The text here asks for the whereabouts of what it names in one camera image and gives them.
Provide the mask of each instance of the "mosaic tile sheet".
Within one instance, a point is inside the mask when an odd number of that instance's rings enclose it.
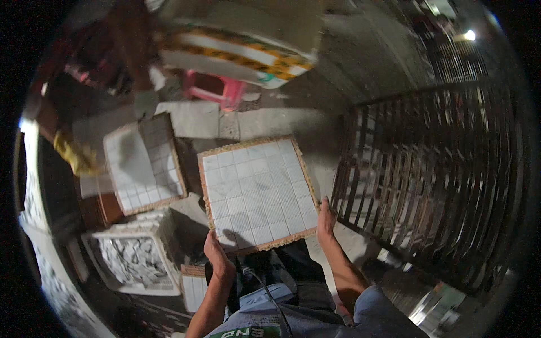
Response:
[[[104,149],[116,197],[125,215],[159,206],[163,202],[187,195],[174,149],[169,114],[159,114],[139,126],[127,125],[104,138]],[[122,136],[138,128],[148,152],[155,184],[137,182],[118,169],[122,160]]]
[[[315,230],[318,212],[299,156],[292,138],[200,154],[210,223],[226,252],[267,250]]]
[[[207,280],[204,277],[182,276],[184,305],[189,312],[197,312],[207,292]]]

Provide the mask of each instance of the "person's right hand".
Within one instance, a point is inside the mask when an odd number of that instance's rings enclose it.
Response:
[[[329,209],[329,199],[327,196],[321,201],[318,217],[318,241],[324,241],[334,237],[334,224],[337,216]]]

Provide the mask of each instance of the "black cable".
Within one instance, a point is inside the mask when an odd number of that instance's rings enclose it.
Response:
[[[265,288],[265,291],[267,292],[267,295],[270,298],[270,301],[272,302],[272,304],[274,304],[274,306],[276,307],[276,309],[280,313],[280,316],[282,317],[282,320],[283,320],[284,324],[286,325],[287,334],[288,334],[289,338],[293,338],[293,332],[291,331],[291,327],[289,326],[289,323],[287,322],[286,316],[283,314],[282,309],[280,309],[280,307],[278,306],[278,304],[276,303],[276,301],[272,297],[271,292],[269,291],[269,289],[267,288],[265,283],[263,283],[263,281],[257,276],[257,274],[255,274],[255,270],[252,269],[252,268],[245,267],[245,268],[242,269],[242,273],[244,274],[244,276],[249,276],[249,275],[254,276],[261,283],[261,285],[263,285],[263,287]]]

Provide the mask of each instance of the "stack of tiles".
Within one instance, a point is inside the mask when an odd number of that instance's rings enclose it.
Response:
[[[118,162],[125,157],[122,153],[123,136],[134,132],[139,132],[143,139],[154,175],[153,184],[136,182],[120,170]],[[139,126],[126,125],[108,134],[103,144],[115,194],[125,215],[161,207],[187,196],[169,114],[159,114]]]
[[[197,312],[207,292],[207,280],[204,267],[182,265],[182,288],[184,290],[184,305],[189,312]]]

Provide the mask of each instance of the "person's left hand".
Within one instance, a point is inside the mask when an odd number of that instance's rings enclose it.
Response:
[[[235,265],[227,259],[225,251],[218,242],[216,230],[208,232],[207,239],[204,243],[203,252],[212,264],[213,274],[218,277],[234,278]]]

